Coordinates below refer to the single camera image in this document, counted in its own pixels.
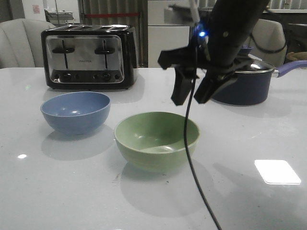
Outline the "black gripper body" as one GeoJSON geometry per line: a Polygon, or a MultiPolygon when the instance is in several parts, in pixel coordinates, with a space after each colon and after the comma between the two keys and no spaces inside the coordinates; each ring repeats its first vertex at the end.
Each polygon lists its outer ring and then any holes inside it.
{"type": "Polygon", "coordinates": [[[170,67],[197,67],[200,69],[212,70],[214,72],[232,72],[249,66],[253,63],[253,59],[248,56],[237,55],[230,64],[223,66],[208,61],[201,49],[194,49],[192,46],[186,46],[161,51],[157,62],[162,69],[170,67]]]}

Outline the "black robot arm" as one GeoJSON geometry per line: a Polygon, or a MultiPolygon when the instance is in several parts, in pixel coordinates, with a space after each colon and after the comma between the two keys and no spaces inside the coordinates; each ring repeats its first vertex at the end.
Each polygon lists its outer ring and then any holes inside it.
{"type": "Polygon", "coordinates": [[[193,28],[188,45],[163,50],[158,58],[162,69],[175,68],[171,96],[175,105],[182,105],[191,93],[197,69],[206,70],[193,94],[200,104],[236,81],[235,71],[251,63],[238,53],[268,1],[218,0],[210,12],[200,11],[193,0],[189,4],[193,28]]]}

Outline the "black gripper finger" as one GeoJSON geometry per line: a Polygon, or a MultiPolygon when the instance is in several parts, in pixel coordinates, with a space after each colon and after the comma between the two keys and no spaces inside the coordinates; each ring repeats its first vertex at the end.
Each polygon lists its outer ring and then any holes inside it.
{"type": "Polygon", "coordinates": [[[171,100],[175,105],[183,105],[192,89],[192,82],[196,78],[195,68],[175,67],[175,83],[171,95],[171,100]]]}
{"type": "Polygon", "coordinates": [[[196,90],[194,98],[199,104],[205,104],[217,92],[236,81],[237,76],[233,72],[228,74],[220,74],[213,71],[208,71],[196,90]]]}

